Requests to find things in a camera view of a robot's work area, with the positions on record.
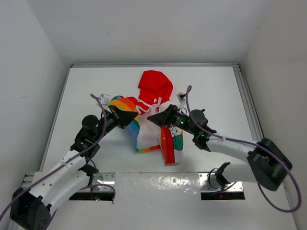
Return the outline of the rainbow children's hooded jacket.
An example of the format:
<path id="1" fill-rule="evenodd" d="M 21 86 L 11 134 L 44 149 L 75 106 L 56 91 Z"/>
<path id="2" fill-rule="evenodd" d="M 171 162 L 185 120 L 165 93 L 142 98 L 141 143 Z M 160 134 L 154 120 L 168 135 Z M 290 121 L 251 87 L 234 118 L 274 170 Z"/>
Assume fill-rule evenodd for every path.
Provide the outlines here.
<path id="1" fill-rule="evenodd" d="M 163 112 L 170 105 L 173 92 L 172 81 L 162 72 L 144 71 L 139 81 L 138 97 L 118 95 L 109 105 L 126 112 L 137 112 L 137 116 L 127 126 L 137 153 L 160 150 L 165 165 L 177 165 L 183 158 L 183 130 L 168 125 Z"/>

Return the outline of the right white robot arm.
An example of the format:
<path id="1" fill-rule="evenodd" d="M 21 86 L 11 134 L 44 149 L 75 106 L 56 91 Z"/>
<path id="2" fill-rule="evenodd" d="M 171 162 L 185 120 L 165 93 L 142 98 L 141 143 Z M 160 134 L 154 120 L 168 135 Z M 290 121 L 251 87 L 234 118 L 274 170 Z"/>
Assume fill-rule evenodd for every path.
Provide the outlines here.
<path id="1" fill-rule="evenodd" d="M 193 143 L 201 150 L 244 161 L 251 169 L 251 180 L 270 191 L 276 191 L 292 169 L 291 162 L 270 139 L 263 138 L 253 143 L 219 136 L 208 127 L 204 110 L 195 109 L 185 115 L 171 104 L 147 119 L 159 127 L 175 126 L 192 134 Z"/>

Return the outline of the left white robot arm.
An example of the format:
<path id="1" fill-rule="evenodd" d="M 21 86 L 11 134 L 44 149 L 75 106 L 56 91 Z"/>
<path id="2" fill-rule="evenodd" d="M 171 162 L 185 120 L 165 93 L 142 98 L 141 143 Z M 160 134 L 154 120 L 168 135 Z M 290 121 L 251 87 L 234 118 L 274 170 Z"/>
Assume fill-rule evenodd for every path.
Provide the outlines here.
<path id="1" fill-rule="evenodd" d="M 26 230 L 45 230 L 57 209 L 98 173 L 88 162 L 100 149 L 99 141 L 115 127 L 126 128 L 137 115 L 111 105 L 102 118 L 86 116 L 65 156 L 45 176 L 14 192 L 11 220 Z"/>

